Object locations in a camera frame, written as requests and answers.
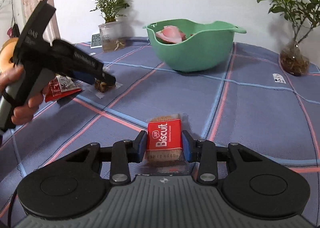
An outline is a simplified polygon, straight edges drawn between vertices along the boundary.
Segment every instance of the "hand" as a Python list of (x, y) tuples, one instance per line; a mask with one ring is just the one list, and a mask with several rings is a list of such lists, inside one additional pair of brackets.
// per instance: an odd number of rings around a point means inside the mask
[[(19, 79), (23, 73), (23, 66), (17, 66), (11, 68), (0, 75), (0, 92), (7, 87), (10, 83), (13, 83)], [(43, 94), (47, 94), (49, 85), (43, 89), (42, 93), (36, 94), (29, 99), (28, 103), (24, 106), (16, 107), (11, 117), (12, 123), (15, 125), (22, 125), (31, 122), (34, 113), (39, 109), (39, 105), (43, 102)]]

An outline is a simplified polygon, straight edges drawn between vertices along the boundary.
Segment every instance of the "potted plant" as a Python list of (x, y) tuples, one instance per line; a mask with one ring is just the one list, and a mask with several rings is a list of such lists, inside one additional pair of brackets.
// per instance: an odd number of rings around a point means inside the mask
[(121, 20), (118, 17), (124, 16), (121, 11), (129, 4), (125, 0), (94, 0), (96, 8), (91, 10), (100, 10), (104, 24), (99, 25), (100, 37), (103, 51), (114, 51), (125, 46), (122, 41)]
[(308, 34), (320, 25), (320, 0), (270, 0), (269, 13), (281, 13), (291, 22), (293, 29), (292, 41), (281, 51), (280, 61), (283, 69), (295, 76), (308, 72), (309, 60), (302, 56), (299, 44)]

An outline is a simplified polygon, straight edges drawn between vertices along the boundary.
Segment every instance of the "metal screw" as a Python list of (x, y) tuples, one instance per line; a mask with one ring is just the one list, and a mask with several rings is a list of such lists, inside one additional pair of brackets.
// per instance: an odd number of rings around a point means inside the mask
[(115, 182), (123, 182), (123, 181), (126, 181), (128, 177), (125, 174), (115, 174), (112, 176), (112, 179)]
[(216, 176), (211, 173), (204, 173), (200, 176), (200, 179), (205, 182), (210, 182), (214, 181), (216, 179)]

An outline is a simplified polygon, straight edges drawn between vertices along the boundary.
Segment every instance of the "black handheld device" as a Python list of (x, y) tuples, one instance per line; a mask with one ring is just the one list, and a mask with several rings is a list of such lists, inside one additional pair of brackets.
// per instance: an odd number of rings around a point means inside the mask
[(84, 82), (88, 82), (85, 76), (90, 75), (110, 86), (116, 83), (114, 76), (103, 71), (103, 63), (84, 51), (61, 39), (55, 39), (52, 45), (43, 39), (43, 33), (56, 11), (47, 1), (39, 2), (14, 49), (12, 60), (15, 65), (23, 65), (25, 72), (2, 93), (0, 135), (15, 128), (11, 121), (14, 108), (24, 105), (29, 98), (41, 92), (55, 74)]
[[(310, 196), (298, 173), (238, 144), (227, 148), (182, 132), (183, 154), (198, 172), (136, 175), (147, 133), (112, 147), (92, 142), (27, 175), (18, 185), (27, 214), (16, 228), (313, 228), (301, 216)], [(111, 162), (103, 179), (103, 162)], [(218, 177), (217, 162), (228, 175)]]

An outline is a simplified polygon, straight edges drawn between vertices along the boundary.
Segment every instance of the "white wall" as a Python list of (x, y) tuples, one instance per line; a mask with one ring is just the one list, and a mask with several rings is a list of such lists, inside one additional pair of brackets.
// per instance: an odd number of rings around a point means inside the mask
[[(54, 0), (61, 38), (70, 42), (90, 41), (103, 23), (92, 0)], [(289, 24), (279, 14), (269, 14), (268, 2), (256, 0), (133, 0), (125, 20), (128, 36), (146, 36), (142, 26), (156, 21), (187, 18), (199, 23), (222, 20), (244, 27), (247, 34), (236, 34), (236, 42), (245, 42), (279, 52), (290, 39)], [(320, 29), (310, 34), (301, 49), (320, 65)]]
[[(13, 0), (13, 9), (15, 13), (16, 23), (18, 24), (19, 30), (21, 32), (24, 26), (21, 0)], [(4, 0), (4, 3), (0, 8), (0, 48), (2, 47), (3, 43), (9, 39), (9, 36), (7, 36), (7, 31), (11, 26), (11, 19), (11, 0)]]

